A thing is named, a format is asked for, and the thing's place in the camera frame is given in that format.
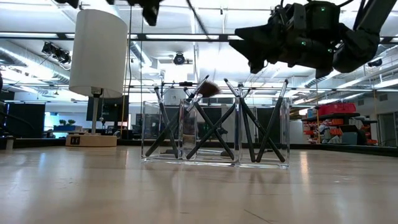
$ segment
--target white ceiling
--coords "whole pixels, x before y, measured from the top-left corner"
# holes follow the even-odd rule
[[[83,7],[101,7],[94,2],[100,0],[83,0]],[[337,4],[344,0],[335,0]],[[192,3],[205,27],[210,33],[232,34],[236,28],[260,26],[267,23],[272,7],[279,4],[279,0],[196,0]],[[284,4],[306,0],[285,0]],[[341,22],[351,27],[359,7],[359,0],[343,8]],[[130,7],[125,1],[116,1],[118,13],[127,24],[130,20]],[[70,6],[59,5],[51,0],[0,0],[0,31],[9,32],[71,32],[75,31],[78,10]],[[397,35],[398,12],[392,12],[384,24],[381,35]],[[133,33],[192,33],[192,12],[185,0],[164,0],[160,8],[156,27],[149,27],[142,22],[141,10],[132,9]],[[13,43],[42,56],[44,41],[42,40],[11,40]],[[55,45],[72,51],[72,41],[53,41]],[[296,66],[287,68],[283,63],[269,65],[261,73],[250,75],[247,60],[228,43],[198,43],[200,75],[210,75],[212,80],[228,78],[236,82],[281,82],[287,77],[311,77],[314,70]],[[150,57],[167,58],[176,52],[183,52],[186,58],[193,59],[193,44],[190,42],[143,42],[143,51]],[[133,66],[133,75],[138,77],[138,66]]]

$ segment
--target ceiling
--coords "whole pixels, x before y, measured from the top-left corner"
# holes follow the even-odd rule
[[[191,10],[189,10],[185,0],[165,0],[159,12],[157,26],[150,27],[143,21],[141,9],[138,7],[130,8],[126,1],[116,1],[116,6],[111,7],[107,4],[100,4],[103,0],[83,0],[83,8],[95,8],[106,11],[113,11],[124,22],[129,24],[130,17],[132,20],[132,33],[146,34],[201,34],[197,22],[194,20]],[[305,3],[306,0],[285,0],[288,3]],[[331,1],[337,4],[342,0]],[[247,0],[244,3],[241,0],[197,0],[192,1],[198,11],[205,27],[211,34],[233,34],[236,28],[259,26],[267,23],[271,13],[271,8],[279,4],[279,0]],[[359,0],[355,0],[351,4],[345,6],[340,16],[340,21],[344,22],[348,27],[352,27],[356,11],[359,7]],[[79,10],[73,9],[69,5],[57,4],[51,0],[0,0],[0,32],[75,32],[76,15]],[[398,35],[398,5],[394,7],[384,27],[382,28],[382,36]],[[33,54],[42,57],[46,56],[41,52],[44,40],[7,40],[20,46]],[[70,40],[54,40],[52,41],[57,47],[72,51],[73,41]],[[158,67],[160,70],[167,69],[168,64],[172,63],[172,59],[176,52],[183,52],[185,58],[191,61],[191,66],[187,66],[188,70],[193,73],[193,63],[195,53],[197,54],[196,65],[200,78],[209,75],[210,80],[221,81],[224,78],[234,82],[244,82],[246,86],[265,86],[264,83],[280,83],[286,78],[290,80],[290,86],[304,87],[309,81],[315,77],[315,71],[311,68],[295,66],[287,68],[284,63],[268,65],[263,71],[257,75],[250,74],[248,61],[237,51],[232,49],[228,43],[208,43],[198,42],[197,49],[194,51],[194,43],[192,42],[140,42],[143,52],[150,58],[159,59],[162,64]],[[394,55],[396,52],[391,50],[390,53],[384,53],[383,57],[388,58],[383,65],[383,69],[395,64]],[[135,56],[131,56],[132,63],[131,73],[134,77],[140,77],[139,61]],[[336,88],[344,83],[352,82],[362,78],[360,82],[349,86],[350,88],[368,88],[364,86],[364,82],[369,82],[368,78],[372,73],[380,71],[380,68],[360,68],[352,74],[339,75],[329,78],[318,85],[320,88]],[[394,73],[385,75],[386,79],[394,79]],[[159,84],[160,79],[157,76],[143,74],[145,79],[153,80],[153,83]],[[195,81],[194,75],[189,75],[188,79]],[[380,80],[374,79],[371,82],[378,83]],[[333,95],[332,91],[327,91],[323,95]],[[306,95],[295,94],[298,98],[309,98],[313,93]]]

